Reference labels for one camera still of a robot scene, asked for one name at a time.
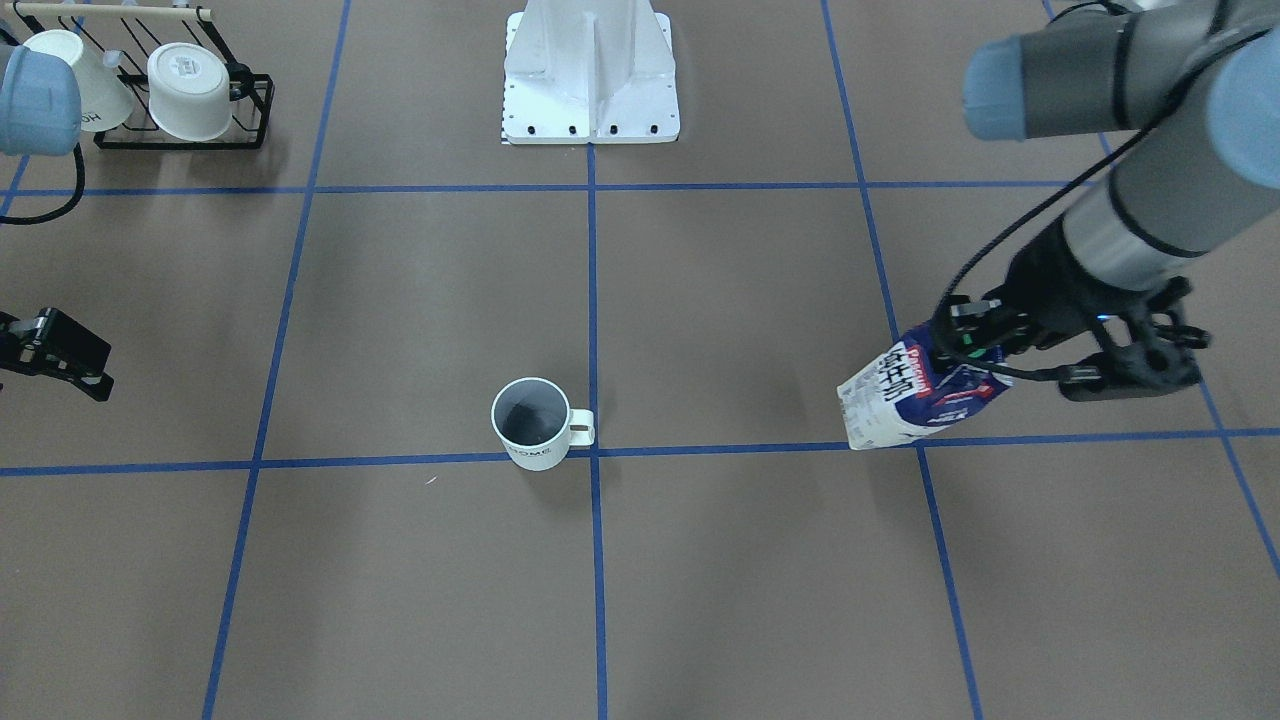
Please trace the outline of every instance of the black wire rack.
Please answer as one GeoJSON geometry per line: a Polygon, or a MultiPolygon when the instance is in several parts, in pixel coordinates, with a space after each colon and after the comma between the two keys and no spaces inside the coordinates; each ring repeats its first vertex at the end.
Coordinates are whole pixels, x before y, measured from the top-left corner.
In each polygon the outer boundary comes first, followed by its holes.
{"type": "MultiPolygon", "coordinates": [[[[31,3],[9,3],[9,8],[18,15],[32,33],[45,32],[41,22],[23,13],[23,8],[29,8],[31,3]]],[[[90,32],[87,18],[82,18],[86,5],[56,4],[49,8],[58,8],[58,24],[63,29],[77,32],[92,42],[99,51],[106,53],[101,42],[90,32]]],[[[248,65],[237,60],[236,54],[227,45],[221,33],[214,26],[212,19],[205,19],[204,8],[195,8],[195,20],[165,20],[172,24],[172,31],[186,29],[186,35],[196,45],[209,49],[221,55],[230,76],[232,126],[221,136],[205,142],[191,142],[179,140],[164,132],[151,119],[150,90],[147,86],[146,70],[129,50],[119,49],[122,63],[116,68],[118,79],[123,82],[136,99],[133,113],[120,126],[101,131],[93,135],[93,145],[102,150],[256,150],[266,141],[266,128],[271,118],[271,101],[275,97],[275,82],[271,76],[255,73],[248,65]]],[[[157,47],[165,45],[155,32],[141,18],[119,17],[120,22],[133,46],[141,53],[143,61],[157,47]]],[[[10,45],[18,45],[18,40],[6,29],[0,27],[0,38],[10,45]]]]}

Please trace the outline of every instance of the blue joint cap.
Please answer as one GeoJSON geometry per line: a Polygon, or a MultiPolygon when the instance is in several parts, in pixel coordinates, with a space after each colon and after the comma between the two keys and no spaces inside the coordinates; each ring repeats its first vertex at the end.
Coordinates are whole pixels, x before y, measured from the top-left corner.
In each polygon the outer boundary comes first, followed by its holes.
{"type": "Polygon", "coordinates": [[[964,73],[964,120],[979,140],[1027,140],[1023,42],[988,42],[964,73]]]}
{"type": "Polygon", "coordinates": [[[65,155],[79,142],[79,86],[61,58],[18,46],[0,85],[0,151],[65,155]]]}
{"type": "Polygon", "coordinates": [[[1244,179],[1280,190],[1280,32],[1233,55],[1207,104],[1213,150],[1244,179]]]}

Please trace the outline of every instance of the cup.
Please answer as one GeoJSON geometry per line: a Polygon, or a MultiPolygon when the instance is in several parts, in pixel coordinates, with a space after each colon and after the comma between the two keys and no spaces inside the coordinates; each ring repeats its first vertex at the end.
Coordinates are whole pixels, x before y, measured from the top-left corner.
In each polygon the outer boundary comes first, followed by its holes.
{"type": "Polygon", "coordinates": [[[37,32],[23,42],[36,53],[54,55],[72,67],[81,95],[81,129],[100,132],[129,119],[134,99],[115,68],[102,63],[78,35],[65,29],[37,32]]]}
{"type": "Polygon", "coordinates": [[[502,388],[489,420],[507,455],[526,470],[550,470],[570,447],[595,442],[595,414],[571,409],[564,391],[543,378],[521,378],[502,388]]]}
{"type": "Polygon", "coordinates": [[[205,142],[232,124],[230,76],[218,55],[189,42],[156,47],[147,58],[151,119],[166,133],[205,142]]]}

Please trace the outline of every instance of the drying rack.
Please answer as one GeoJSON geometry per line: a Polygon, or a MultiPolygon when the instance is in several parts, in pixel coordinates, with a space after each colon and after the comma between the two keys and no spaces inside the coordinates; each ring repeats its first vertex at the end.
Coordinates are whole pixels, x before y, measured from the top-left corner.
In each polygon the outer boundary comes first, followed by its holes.
{"type": "MultiPolygon", "coordinates": [[[[247,65],[236,59],[232,49],[227,45],[221,33],[214,26],[214,10],[210,8],[156,8],[137,4],[122,5],[84,5],[76,3],[19,3],[4,4],[27,26],[32,33],[44,32],[46,28],[40,19],[56,20],[63,29],[73,29],[95,46],[99,51],[106,53],[106,47],[90,32],[90,20],[116,19],[128,32],[133,45],[142,54],[142,63],[155,51],[165,45],[160,37],[143,20],[156,24],[165,24],[169,29],[178,31],[186,28],[187,36],[200,45],[207,47],[212,45],[227,64],[230,76],[232,94],[229,101],[233,102],[232,126],[223,136],[206,141],[191,142],[178,140],[160,129],[151,119],[148,111],[147,76],[143,65],[138,63],[129,50],[120,50],[123,61],[118,67],[119,79],[137,100],[133,113],[119,127],[97,132],[93,135],[93,145],[104,150],[256,150],[266,140],[266,127],[271,118],[271,100],[275,97],[275,83],[271,76],[252,72],[247,65]],[[154,46],[148,50],[143,37],[154,46]],[[125,64],[134,72],[128,72],[125,64]]],[[[10,45],[19,45],[4,28],[0,28],[0,38],[10,45]]]]}

